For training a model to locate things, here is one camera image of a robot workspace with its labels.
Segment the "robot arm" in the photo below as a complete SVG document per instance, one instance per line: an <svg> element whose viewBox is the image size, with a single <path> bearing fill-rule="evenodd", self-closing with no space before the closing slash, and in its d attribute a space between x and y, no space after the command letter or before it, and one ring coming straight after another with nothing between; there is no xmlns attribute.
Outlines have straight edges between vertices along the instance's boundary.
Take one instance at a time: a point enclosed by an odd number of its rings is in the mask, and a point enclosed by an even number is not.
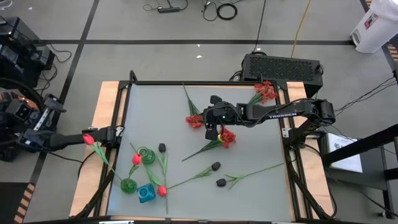
<svg viewBox="0 0 398 224"><path fill-rule="evenodd" d="M284 105L261 106L238 103L233 106L218 96L211 96L209 106L201 114L206 127L206 139L217 140L217 125L243 125L252 128L268 119L303 116L308 118L300 127L291 129L284 145L303 142L305 137L321 126L336 121L333 105L326 100L298 99Z"/></svg>

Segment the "blue cube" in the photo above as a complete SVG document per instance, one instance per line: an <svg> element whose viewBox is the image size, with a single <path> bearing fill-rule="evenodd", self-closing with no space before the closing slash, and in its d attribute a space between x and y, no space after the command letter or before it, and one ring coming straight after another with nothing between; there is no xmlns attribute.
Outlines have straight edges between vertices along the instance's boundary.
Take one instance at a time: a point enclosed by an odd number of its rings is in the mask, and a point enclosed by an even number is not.
<svg viewBox="0 0 398 224"><path fill-rule="evenodd" d="M145 203L156 198L155 189L152 184L146 184L137 189L140 203Z"/></svg>

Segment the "black stand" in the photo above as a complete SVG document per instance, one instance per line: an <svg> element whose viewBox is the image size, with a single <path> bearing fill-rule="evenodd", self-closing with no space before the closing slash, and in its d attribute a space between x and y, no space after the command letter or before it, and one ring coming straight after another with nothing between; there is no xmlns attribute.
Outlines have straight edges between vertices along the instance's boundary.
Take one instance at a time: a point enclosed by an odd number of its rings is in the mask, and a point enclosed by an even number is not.
<svg viewBox="0 0 398 224"><path fill-rule="evenodd" d="M345 182L382 190L384 206L386 209L393 212L394 209L392 207L392 197L388 180L398 179L398 168L387 169L384 150L380 148L380 146L394 142L396 153L398 154L397 136L398 124L395 124L390 128L364 139L360 139L334 152L322 155L323 165L329 167L332 162L361 154L361 162L363 165L362 174L330 169L332 176ZM326 142L324 140L321 140L321 149L325 152ZM385 212L385 216L386 218L394 219L394 216L387 211Z"/></svg>

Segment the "green vase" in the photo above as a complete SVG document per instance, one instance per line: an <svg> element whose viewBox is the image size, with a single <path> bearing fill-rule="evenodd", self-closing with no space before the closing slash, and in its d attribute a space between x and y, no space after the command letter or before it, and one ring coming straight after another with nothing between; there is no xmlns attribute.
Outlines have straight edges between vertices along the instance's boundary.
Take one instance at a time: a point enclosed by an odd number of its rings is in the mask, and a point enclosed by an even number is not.
<svg viewBox="0 0 398 224"><path fill-rule="evenodd" d="M120 188L124 193L132 194L137 190L137 183L130 178L126 178L120 182Z"/></svg>
<svg viewBox="0 0 398 224"><path fill-rule="evenodd" d="M145 148L138 152L142 157L142 163L145 165L152 164L155 161L155 152L151 149Z"/></svg>

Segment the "paper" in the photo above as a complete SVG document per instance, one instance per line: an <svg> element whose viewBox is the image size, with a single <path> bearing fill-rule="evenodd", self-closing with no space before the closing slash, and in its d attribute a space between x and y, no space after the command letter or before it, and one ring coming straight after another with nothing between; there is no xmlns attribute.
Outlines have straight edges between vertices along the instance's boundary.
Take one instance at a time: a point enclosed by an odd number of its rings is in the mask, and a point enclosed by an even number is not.
<svg viewBox="0 0 398 224"><path fill-rule="evenodd" d="M340 149L344 146L347 146L357 141L357 139L346 138L332 133L327 134L327 139L328 139L329 152L333 152L337 149ZM362 173L361 156L358 154L337 162L333 162L330 165L330 167L335 169L343 169L352 172Z"/></svg>

